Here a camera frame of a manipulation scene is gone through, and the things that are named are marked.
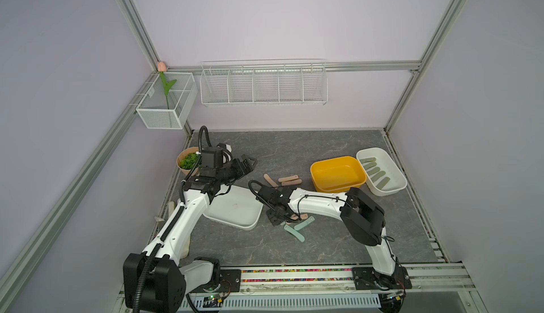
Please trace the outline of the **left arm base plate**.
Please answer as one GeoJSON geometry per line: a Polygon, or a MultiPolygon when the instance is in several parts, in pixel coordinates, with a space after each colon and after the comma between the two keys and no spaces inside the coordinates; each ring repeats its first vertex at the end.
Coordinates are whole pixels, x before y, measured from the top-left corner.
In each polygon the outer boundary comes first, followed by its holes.
{"type": "Polygon", "coordinates": [[[191,293],[238,293],[242,284],[241,277],[240,269],[220,269],[208,283],[193,289],[191,293]]]}

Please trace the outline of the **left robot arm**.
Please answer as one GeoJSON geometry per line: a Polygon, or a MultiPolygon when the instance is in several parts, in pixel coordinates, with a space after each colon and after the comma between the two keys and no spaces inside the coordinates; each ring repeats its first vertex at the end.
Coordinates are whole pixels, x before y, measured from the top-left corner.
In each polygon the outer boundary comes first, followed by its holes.
{"type": "Polygon", "coordinates": [[[123,263],[127,308],[133,312],[177,312],[186,296],[197,288],[220,287],[220,262],[200,257],[180,266],[181,254],[201,216],[212,201],[251,173],[257,161],[234,158],[225,144],[213,145],[207,127],[198,133],[198,160],[181,182],[173,215],[140,253],[123,263]]]}

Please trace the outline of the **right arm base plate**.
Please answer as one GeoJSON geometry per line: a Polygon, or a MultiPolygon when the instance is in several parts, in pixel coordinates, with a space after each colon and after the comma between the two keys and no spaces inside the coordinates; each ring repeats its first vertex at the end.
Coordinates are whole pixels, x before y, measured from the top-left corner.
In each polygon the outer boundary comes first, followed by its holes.
{"type": "Polygon", "coordinates": [[[353,267],[352,276],[357,290],[408,290],[412,282],[407,269],[396,266],[391,276],[384,275],[372,267],[353,267]]]}

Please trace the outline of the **pink knife top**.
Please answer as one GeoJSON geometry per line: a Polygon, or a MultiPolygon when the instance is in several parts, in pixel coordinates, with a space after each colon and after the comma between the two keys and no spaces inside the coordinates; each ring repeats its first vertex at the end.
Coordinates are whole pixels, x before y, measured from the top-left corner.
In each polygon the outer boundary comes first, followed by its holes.
{"type": "Polygon", "coordinates": [[[299,176],[298,175],[292,175],[292,176],[287,176],[287,177],[283,177],[283,178],[279,178],[279,182],[280,183],[284,183],[284,182],[289,182],[289,181],[296,181],[299,179],[299,176]]]}

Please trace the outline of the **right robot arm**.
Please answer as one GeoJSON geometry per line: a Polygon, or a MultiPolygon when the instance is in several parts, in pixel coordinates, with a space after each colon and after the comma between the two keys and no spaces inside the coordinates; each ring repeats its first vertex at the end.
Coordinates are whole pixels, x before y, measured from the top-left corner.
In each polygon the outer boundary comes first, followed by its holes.
{"type": "Polygon", "coordinates": [[[267,207],[272,225],[299,224],[304,214],[321,215],[340,220],[351,237],[365,246],[373,270],[367,283],[380,290],[407,288],[405,273],[392,252],[385,227],[385,211],[360,188],[344,193],[320,193],[293,186],[271,187],[258,181],[248,183],[256,200],[267,207]]]}

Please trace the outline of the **mint knife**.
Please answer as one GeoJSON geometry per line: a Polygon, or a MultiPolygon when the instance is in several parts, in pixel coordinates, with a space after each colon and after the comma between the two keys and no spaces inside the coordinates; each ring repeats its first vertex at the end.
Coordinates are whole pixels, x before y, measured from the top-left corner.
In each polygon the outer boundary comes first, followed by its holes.
{"type": "Polygon", "coordinates": [[[314,221],[315,221],[315,218],[313,216],[310,216],[309,218],[307,218],[303,222],[295,225],[294,230],[295,231],[300,231],[300,230],[306,228],[308,225],[311,225],[314,221]]]}
{"type": "Polygon", "coordinates": [[[299,231],[297,231],[297,229],[295,229],[294,227],[284,224],[283,230],[289,233],[289,235],[296,238],[299,242],[305,242],[305,237],[299,231]]]}

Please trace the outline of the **yellow storage box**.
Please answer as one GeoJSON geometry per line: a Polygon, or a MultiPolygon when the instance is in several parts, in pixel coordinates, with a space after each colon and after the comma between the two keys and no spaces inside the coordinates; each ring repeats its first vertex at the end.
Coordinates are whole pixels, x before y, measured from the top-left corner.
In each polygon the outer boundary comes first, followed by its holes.
{"type": "Polygon", "coordinates": [[[365,184],[367,175],[361,163],[345,156],[316,161],[310,167],[315,189],[323,193],[341,193],[365,184]]]}

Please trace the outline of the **mint knife bottom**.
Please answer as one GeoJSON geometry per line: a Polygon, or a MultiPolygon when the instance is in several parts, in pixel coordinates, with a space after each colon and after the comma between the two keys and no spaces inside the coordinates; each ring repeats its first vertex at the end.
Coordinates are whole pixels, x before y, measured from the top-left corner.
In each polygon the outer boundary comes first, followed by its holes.
{"type": "Polygon", "coordinates": [[[305,242],[305,237],[299,231],[297,231],[297,229],[295,229],[294,227],[284,224],[283,230],[289,233],[289,235],[296,238],[299,242],[305,242]]]}

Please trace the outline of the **olive knife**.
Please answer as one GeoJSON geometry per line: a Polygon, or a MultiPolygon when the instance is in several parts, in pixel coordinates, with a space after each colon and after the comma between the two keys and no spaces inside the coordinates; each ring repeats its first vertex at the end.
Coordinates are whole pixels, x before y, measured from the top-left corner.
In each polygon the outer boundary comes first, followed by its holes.
{"type": "Polygon", "coordinates": [[[379,184],[377,185],[377,188],[382,190],[384,189],[384,187],[389,183],[390,181],[390,178],[389,177],[384,177],[380,182],[379,184]]]}
{"type": "Polygon", "coordinates": [[[366,170],[366,173],[369,175],[369,176],[372,176],[374,174],[377,174],[378,172],[380,172],[381,169],[379,167],[374,167],[372,169],[369,169],[369,170],[366,170]]]}
{"type": "Polygon", "coordinates": [[[376,166],[377,166],[377,163],[373,161],[373,162],[364,164],[364,169],[365,169],[365,170],[369,170],[369,169],[372,169],[372,168],[374,168],[374,167],[376,167],[376,166]]]}
{"type": "Polygon", "coordinates": [[[376,161],[376,158],[375,157],[369,157],[369,158],[365,158],[365,159],[360,159],[359,161],[361,162],[361,164],[366,164],[366,163],[376,161]]]}
{"type": "Polygon", "coordinates": [[[375,174],[372,178],[371,178],[371,181],[376,183],[380,178],[382,178],[384,175],[385,175],[385,171],[380,171],[378,172],[377,174],[375,174]]]}

